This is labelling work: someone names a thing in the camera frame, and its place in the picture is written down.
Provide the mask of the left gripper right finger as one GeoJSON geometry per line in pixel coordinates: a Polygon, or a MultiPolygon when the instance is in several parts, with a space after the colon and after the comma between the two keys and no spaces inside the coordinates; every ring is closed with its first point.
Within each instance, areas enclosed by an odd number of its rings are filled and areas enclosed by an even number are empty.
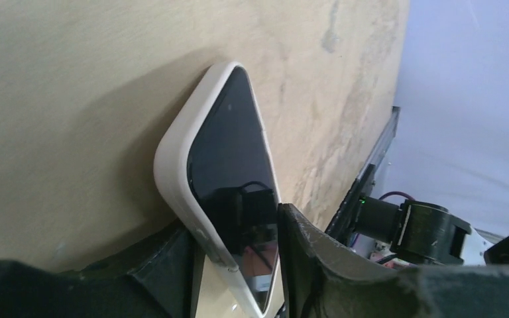
{"type": "Polygon", "coordinates": [[[509,265],[393,270],[350,251],[290,203],[277,217],[288,317],[509,317],[509,265]]]}

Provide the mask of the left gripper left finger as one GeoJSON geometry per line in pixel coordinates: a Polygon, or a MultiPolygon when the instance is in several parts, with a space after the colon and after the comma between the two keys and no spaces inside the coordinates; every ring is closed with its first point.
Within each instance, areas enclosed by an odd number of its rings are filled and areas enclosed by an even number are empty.
{"type": "Polygon", "coordinates": [[[193,317],[203,260],[179,221],[82,270],[0,260],[0,317],[193,317]]]}

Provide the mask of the white phone case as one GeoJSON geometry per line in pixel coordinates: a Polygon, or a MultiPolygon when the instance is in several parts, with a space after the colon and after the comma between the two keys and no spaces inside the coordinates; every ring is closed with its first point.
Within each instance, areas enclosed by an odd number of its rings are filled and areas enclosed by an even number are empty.
{"type": "MultiPolygon", "coordinates": [[[[175,212],[179,220],[181,220],[189,232],[191,232],[194,236],[223,280],[227,283],[229,291],[232,294],[233,292],[230,290],[226,274],[226,272],[232,267],[231,258],[225,254],[222,241],[217,236],[213,225],[207,218],[207,215],[201,210],[201,207],[192,194],[188,184],[186,166],[188,154],[194,137],[198,133],[201,124],[207,117],[208,111],[213,105],[213,102],[215,101],[218,93],[221,91],[225,80],[234,66],[241,66],[245,69],[241,63],[236,61],[216,63],[207,69],[206,73],[200,79],[199,83],[176,115],[174,121],[161,138],[154,155],[153,164],[154,182],[158,192],[165,202],[167,202],[168,206],[175,212]]],[[[274,162],[272,160],[267,133],[259,106],[258,109],[272,162],[276,185],[278,187],[274,162]]],[[[279,204],[281,202],[279,187],[278,191],[279,204]]],[[[280,261],[278,256],[276,262],[276,273],[274,276],[274,286],[270,294],[267,310],[262,317],[274,316],[274,312],[270,308],[270,303],[276,287],[279,265],[280,261]]]]}

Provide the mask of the black phone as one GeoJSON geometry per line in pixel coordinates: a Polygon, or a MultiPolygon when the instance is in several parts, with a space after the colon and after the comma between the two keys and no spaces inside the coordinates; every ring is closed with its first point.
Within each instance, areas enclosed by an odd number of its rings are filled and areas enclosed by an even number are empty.
{"type": "Polygon", "coordinates": [[[279,191],[246,70],[234,66],[194,137],[188,184],[230,256],[230,290],[262,317],[274,286],[279,191]]]}

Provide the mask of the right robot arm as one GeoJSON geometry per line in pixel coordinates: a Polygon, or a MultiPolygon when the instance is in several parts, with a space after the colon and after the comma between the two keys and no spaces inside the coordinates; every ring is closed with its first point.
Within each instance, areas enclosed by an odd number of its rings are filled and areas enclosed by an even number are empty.
{"type": "Polygon", "coordinates": [[[407,199],[395,205],[362,197],[354,231],[389,245],[379,264],[395,259],[414,265],[509,264],[509,236],[491,244],[470,223],[432,203],[407,199]]]}

